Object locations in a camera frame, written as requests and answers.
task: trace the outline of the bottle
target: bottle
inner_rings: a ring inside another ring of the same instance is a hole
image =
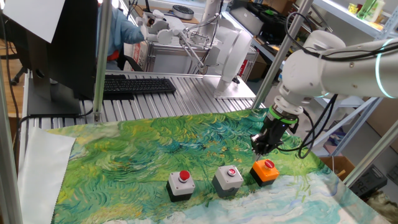
[[[358,12],[356,17],[360,19],[365,19],[369,11],[372,9],[373,5],[377,0],[366,0],[365,4],[363,4],[362,9]]]
[[[369,10],[365,19],[369,22],[375,22],[385,4],[383,0],[377,0],[371,10]]]

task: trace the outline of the emergency stop button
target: emergency stop button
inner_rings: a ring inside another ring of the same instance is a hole
[[[178,178],[180,182],[185,183],[190,177],[190,174],[188,171],[183,170],[180,172],[180,177]]]
[[[269,169],[269,170],[275,167],[275,164],[272,161],[270,161],[269,159],[267,159],[264,162],[264,164],[266,165],[266,169]]]

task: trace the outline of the van gogh painting print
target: van gogh painting print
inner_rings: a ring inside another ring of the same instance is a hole
[[[266,158],[280,176],[259,187],[250,135],[266,109],[87,124],[49,132],[76,137],[55,207],[54,223],[387,223],[314,154],[274,150]],[[301,139],[285,135],[285,148]],[[243,186],[219,198],[211,181],[235,165]],[[190,200],[173,203],[171,172],[188,170]]]

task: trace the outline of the person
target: person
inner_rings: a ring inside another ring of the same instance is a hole
[[[101,7],[98,8],[98,32],[97,32],[97,44],[99,39],[99,30],[101,24]],[[135,26],[132,22],[127,20],[127,17],[122,11],[112,7],[112,21],[111,30],[109,32],[109,44],[108,44],[108,58],[106,63],[107,70],[120,70],[118,67],[117,59],[119,53],[123,48],[123,44],[136,44],[144,41],[144,36],[140,31],[140,28]]]

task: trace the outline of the green light ring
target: green light ring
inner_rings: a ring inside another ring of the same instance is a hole
[[[268,109],[268,112],[270,112],[270,114],[273,115],[274,118],[280,120],[280,121],[283,122],[283,123],[286,123],[286,124],[295,124],[295,123],[298,122],[298,119],[296,119],[296,120],[294,120],[294,121],[289,121],[289,120],[287,120],[287,119],[281,119],[282,117],[279,116],[279,115],[277,115],[272,107],[270,107],[270,108]]]
[[[384,50],[384,47],[385,47],[387,44],[389,44],[392,40],[393,40],[393,39],[387,40],[387,41],[383,44],[381,50]],[[375,67],[375,68],[376,68],[376,80],[377,80],[377,84],[379,85],[379,89],[383,92],[383,94],[385,94],[386,97],[395,99],[395,97],[390,96],[390,95],[385,91],[385,89],[383,88],[383,85],[381,84],[381,79],[380,79],[380,61],[381,61],[381,55],[382,55],[382,53],[379,53],[379,54],[377,55],[377,59],[376,59],[376,67]]]

